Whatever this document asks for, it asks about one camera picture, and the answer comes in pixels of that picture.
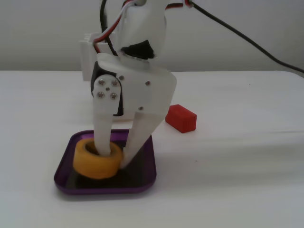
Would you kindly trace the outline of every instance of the red block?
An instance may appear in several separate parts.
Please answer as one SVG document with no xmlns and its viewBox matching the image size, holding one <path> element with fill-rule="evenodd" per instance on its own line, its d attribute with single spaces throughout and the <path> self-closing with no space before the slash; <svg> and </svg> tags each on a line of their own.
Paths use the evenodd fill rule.
<svg viewBox="0 0 304 228">
<path fill-rule="evenodd" d="M 192 132 L 196 129 L 196 114 L 179 104 L 172 105 L 166 122 L 181 133 Z"/>
</svg>

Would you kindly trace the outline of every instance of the white wall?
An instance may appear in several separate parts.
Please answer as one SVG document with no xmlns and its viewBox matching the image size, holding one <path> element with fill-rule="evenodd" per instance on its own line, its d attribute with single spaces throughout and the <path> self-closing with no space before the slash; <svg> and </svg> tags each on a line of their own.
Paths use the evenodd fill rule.
<svg viewBox="0 0 304 228">
<path fill-rule="evenodd" d="M 123 0 L 108 0 L 109 23 Z M 273 55 L 304 68 L 304 0 L 196 0 Z M 172 71 L 283 69 L 195 9 L 167 11 Z M 0 69 L 80 70 L 78 40 L 99 30 L 99 0 L 2 0 Z"/>
</svg>

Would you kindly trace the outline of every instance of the yellow ring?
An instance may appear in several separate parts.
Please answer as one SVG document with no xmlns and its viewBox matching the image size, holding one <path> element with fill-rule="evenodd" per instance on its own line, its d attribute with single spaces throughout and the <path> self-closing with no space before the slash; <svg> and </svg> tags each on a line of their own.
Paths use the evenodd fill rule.
<svg viewBox="0 0 304 228">
<path fill-rule="evenodd" d="M 86 146 L 90 144 L 95 149 L 94 139 L 82 139 L 76 144 L 73 167 L 76 172 L 92 179 L 106 179 L 116 175 L 122 160 L 122 150 L 110 142 L 111 155 L 101 157 L 89 152 Z"/>
</svg>

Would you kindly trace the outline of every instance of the table surface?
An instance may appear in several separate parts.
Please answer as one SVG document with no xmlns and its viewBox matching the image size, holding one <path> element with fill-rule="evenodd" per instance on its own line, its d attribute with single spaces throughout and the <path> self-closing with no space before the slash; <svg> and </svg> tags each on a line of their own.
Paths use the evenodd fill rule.
<svg viewBox="0 0 304 228">
<path fill-rule="evenodd" d="M 81 72 L 0 72 L 0 224 L 23 228 L 299 228 L 304 79 L 288 72 L 179 72 L 172 104 L 197 114 L 153 133 L 158 177 L 138 195 L 67 196 L 53 176 L 92 129 Z M 129 128 L 130 122 L 113 128 Z"/>
</svg>

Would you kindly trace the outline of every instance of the purple tray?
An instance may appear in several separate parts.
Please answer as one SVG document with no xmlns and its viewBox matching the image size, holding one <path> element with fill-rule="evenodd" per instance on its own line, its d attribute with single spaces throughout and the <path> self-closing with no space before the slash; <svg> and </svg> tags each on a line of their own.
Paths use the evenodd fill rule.
<svg viewBox="0 0 304 228">
<path fill-rule="evenodd" d="M 112 130 L 111 141 L 123 148 L 129 130 Z M 66 194 L 122 194 L 139 193 L 150 188 L 156 180 L 156 166 L 152 136 L 138 151 L 132 162 L 109 179 L 93 180 L 78 174 L 73 169 L 73 158 L 78 141 L 93 138 L 94 131 L 74 134 L 66 148 L 54 176 L 56 186 Z"/>
</svg>

